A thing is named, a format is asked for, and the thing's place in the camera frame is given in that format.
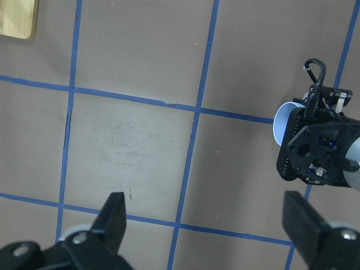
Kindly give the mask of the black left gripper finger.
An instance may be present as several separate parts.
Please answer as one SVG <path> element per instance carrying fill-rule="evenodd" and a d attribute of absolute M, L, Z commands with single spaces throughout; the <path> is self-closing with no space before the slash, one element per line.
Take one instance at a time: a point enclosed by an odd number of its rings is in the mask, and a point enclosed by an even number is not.
<path fill-rule="evenodd" d="M 42 250 L 33 241 L 1 248 L 1 269 L 132 269 L 118 254 L 126 230 L 122 192 L 109 195 L 89 229 L 76 229 Z"/>

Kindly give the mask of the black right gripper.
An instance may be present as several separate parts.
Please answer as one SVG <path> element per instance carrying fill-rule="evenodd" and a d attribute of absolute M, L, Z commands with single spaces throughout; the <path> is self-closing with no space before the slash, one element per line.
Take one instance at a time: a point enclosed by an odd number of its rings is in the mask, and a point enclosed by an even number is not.
<path fill-rule="evenodd" d="M 314 114 L 305 115 L 310 93 L 291 102 L 304 105 L 289 116 L 276 168 L 286 181 L 359 187 L 359 120 L 343 113 L 350 90 L 323 87 Z M 359 230 L 326 221 L 297 191 L 283 195 L 282 226 L 308 269 L 359 269 Z"/>

